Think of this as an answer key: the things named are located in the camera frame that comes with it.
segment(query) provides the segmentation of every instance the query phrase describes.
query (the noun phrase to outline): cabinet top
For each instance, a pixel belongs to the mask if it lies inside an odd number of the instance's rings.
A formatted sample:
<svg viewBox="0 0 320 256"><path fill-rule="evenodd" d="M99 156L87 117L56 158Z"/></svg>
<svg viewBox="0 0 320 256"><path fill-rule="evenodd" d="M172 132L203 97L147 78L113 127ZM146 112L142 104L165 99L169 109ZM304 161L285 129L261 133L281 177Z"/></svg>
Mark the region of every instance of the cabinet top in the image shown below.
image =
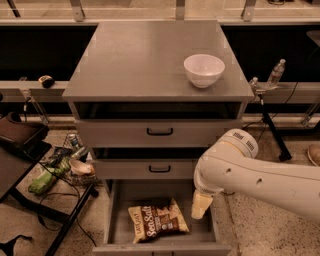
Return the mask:
<svg viewBox="0 0 320 256"><path fill-rule="evenodd" d="M184 60L222 59L225 71L193 86ZM67 101L242 101L250 86L217 21L106 21L98 25L63 97Z"/></svg>

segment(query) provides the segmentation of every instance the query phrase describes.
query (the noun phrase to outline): water bottle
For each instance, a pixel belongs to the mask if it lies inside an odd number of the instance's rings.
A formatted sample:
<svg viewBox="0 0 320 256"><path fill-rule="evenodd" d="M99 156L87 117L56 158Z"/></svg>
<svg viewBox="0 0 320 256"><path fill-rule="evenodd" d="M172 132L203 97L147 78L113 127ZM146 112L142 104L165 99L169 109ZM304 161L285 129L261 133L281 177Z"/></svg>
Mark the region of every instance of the water bottle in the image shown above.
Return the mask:
<svg viewBox="0 0 320 256"><path fill-rule="evenodd" d="M251 90L255 93L257 88L258 88L258 78L253 77L250 81L249 84L251 86Z"/></svg>
<svg viewBox="0 0 320 256"><path fill-rule="evenodd" d="M282 74L285 70L285 63L286 63L286 60L285 59L281 59L273 68L270 76L269 76L269 79L268 79L268 82L267 82L267 85L268 85L268 89L269 90L273 90L274 88L277 87L281 77L282 77Z"/></svg>

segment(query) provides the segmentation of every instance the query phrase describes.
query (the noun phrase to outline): black stand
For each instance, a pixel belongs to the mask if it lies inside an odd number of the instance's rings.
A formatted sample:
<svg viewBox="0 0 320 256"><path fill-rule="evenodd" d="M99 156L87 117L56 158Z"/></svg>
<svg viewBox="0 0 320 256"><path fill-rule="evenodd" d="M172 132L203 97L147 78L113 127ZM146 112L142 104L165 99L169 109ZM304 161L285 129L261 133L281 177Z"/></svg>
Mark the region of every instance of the black stand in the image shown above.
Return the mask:
<svg viewBox="0 0 320 256"><path fill-rule="evenodd" d="M271 130L271 132L272 132L272 134L273 134L275 140L277 141L277 143L280 147L280 150L281 150L279 160L281 162L284 162L286 160L290 160L292 158L292 156L291 156L289 150L287 149L286 145L284 144L280 133L278 132L277 128L275 127L274 123L272 122L272 119L270 118L269 113L266 110L266 107L263 103L262 95L258 95L258 96L260 97L260 100L261 100L261 107L262 107L262 114L263 114L262 120L264 123L266 123L269 126L269 128L270 128L270 130Z"/></svg>
<svg viewBox="0 0 320 256"><path fill-rule="evenodd" d="M38 203L35 203L22 195L18 191L16 186L42 159L42 157L49 151L50 148L50 144L41 141L31 154L32 158L34 159L33 161L18 158L0 148L0 162L3 163L3 165L0 166L0 171L2 173L8 173L8 180L0 181L0 191L3 192L2 194L0 193L0 203L2 203L2 201L10 195L26 209L36 212L40 216L52 219L63 224L58 235L47 251L46 256L53 256L58 250L61 242L67 235L70 227L76 220L78 214L80 213L89 196L98 195L98 192L94 189L94 184L90 184L82 194L79 202L74 207L71 214L66 214L44 205L40 206ZM7 189L7 184L12 184L12 186Z"/></svg>

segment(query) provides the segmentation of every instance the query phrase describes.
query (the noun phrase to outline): snack bag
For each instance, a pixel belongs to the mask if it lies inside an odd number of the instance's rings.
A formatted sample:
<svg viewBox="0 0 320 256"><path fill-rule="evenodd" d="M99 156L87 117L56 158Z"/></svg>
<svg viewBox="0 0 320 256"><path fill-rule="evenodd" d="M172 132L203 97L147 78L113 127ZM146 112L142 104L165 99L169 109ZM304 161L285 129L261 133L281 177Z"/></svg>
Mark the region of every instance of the snack bag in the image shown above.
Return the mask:
<svg viewBox="0 0 320 256"><path fill-rule="evenodd" d="M173 198L169 207L136 206L130 207L128 211L134 223L134 244L152 240L160 234L189 232L180 208Z"/></svg>

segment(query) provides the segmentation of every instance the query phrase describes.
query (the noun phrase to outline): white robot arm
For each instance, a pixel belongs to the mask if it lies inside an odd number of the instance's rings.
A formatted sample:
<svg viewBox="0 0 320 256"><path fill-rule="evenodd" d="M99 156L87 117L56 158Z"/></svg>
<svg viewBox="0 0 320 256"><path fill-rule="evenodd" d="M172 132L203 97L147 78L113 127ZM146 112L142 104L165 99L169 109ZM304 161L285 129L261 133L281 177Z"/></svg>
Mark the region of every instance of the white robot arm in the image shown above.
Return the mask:
<svg viewBox="0 0 320 256"><path fill-rule="evenodd" d="M232 129L199 159L192 217L201 219L213 196L222 190L239 192L320 222L320 167L253 159L255 139Z"/></svg>

